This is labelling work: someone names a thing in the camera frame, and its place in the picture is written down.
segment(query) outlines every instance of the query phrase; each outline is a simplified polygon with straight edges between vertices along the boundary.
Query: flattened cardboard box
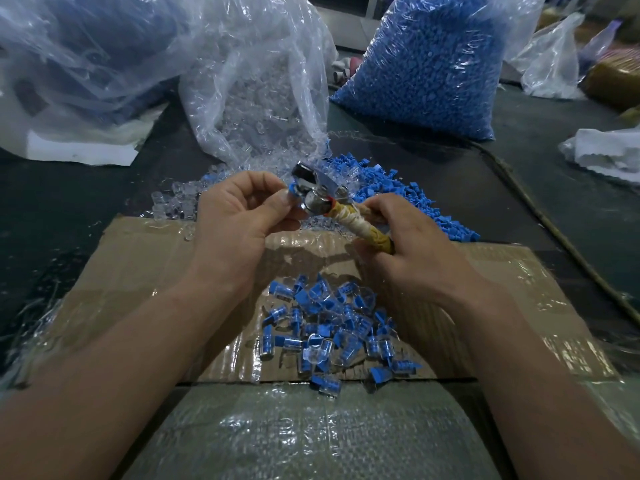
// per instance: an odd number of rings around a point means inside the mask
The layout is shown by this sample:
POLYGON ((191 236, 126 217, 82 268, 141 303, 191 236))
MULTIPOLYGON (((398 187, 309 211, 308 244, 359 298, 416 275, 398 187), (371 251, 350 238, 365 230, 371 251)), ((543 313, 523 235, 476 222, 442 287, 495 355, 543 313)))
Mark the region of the flattened cardboard box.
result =
MULTIPOLYGON (((571 303, 528 248, 505 244, 457 244, 485 277, 505 286, 520 310, 569 370, 577 376, 604 379, 617 372, 571 303)), ((117 217, 55 320, 34 346, 21 371, 28 377, 52 356, 87 345, 144 300, 178 280, 191 259, 193 243, 184 240, 180 223, 158 228, 153 220, 117 217)), ((420 362, 417 378, 470 378, 473 366, 455 325, 440 308, 404 296, 380 276, 359 266, 349 240, 338 233, 299 231, 270 236, 254 289, 204 347, 185 380, 295 381, 295 355, 280 354, 261 362, 257 354, 261 306, 276 303, 266 292, 270 281, 300 273, 321 272, 332 286, 356 280, 378 293, 397 322, 396 347, 420 362)), ((361 362, 340 373, 360 380, 374 363, 361 362)))

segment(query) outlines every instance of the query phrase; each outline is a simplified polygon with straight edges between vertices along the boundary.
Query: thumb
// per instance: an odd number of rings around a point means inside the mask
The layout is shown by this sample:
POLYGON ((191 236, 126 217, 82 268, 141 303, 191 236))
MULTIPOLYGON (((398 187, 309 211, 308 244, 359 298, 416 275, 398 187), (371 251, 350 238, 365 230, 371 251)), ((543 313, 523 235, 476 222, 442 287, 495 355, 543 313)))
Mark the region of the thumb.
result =
POLYGON ((268 197, 262 205, 250 210, 258 229, 267 234, 269 229, 279 224, 296 204, 287 189, 282 189, 268 197))
POLYGON ((377 251, 363 239, 354 240, 353 247, 364 263, 376 268, 391 281, 396 281, 402 274, 398 256, 377 251))

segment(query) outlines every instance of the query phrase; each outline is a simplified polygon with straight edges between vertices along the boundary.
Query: forearm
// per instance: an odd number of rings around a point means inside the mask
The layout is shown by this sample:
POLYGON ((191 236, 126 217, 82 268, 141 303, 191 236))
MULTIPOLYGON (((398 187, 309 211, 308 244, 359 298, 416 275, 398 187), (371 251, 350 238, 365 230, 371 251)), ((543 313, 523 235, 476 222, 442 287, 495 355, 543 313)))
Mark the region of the forearm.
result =
POLYGON ((181 283, 37 376, 3 404, 4 476, 108 478, 231 306, 181 283))
POLYGON ((449 307, 518 475, 523 480, 631 479, 633 446, 491 286, 449 307))

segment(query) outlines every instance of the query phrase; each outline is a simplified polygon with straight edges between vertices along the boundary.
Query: hand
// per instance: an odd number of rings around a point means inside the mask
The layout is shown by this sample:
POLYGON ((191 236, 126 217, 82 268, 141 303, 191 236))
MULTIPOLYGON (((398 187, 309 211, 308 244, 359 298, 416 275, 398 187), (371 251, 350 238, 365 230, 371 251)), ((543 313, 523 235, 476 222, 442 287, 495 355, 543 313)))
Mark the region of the hand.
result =
POLYGON ((364 205, 382 213, 389 222, 396 254, 378 253, 362 240, 354 242, 356 251, 402 291, 448 308, 452 302, 491 286, 437 224, 406 199, 380 194, 364 205))
POLYGON ((188 279, 242 301, 252 289, 265 238, 297 230, 306 218, 295 204, 283 181, 266 171, 238 173, 202 193, 188 279))

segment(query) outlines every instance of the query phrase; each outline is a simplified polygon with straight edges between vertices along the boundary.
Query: bag of blue plastic parts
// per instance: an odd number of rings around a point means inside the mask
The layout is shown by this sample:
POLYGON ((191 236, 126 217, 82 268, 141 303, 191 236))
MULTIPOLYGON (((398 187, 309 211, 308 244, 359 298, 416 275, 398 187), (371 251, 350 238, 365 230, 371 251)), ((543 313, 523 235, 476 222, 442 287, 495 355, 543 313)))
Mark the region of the bag of blue plastic parts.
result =
POLYGON ((12 79, 49 104, 123 123, 193 64, 204 0, 0 0, 12 79))
POLYGON ((476 140, 491 115, 512 3, 395 0, 332 101, 354 112, 476 140))

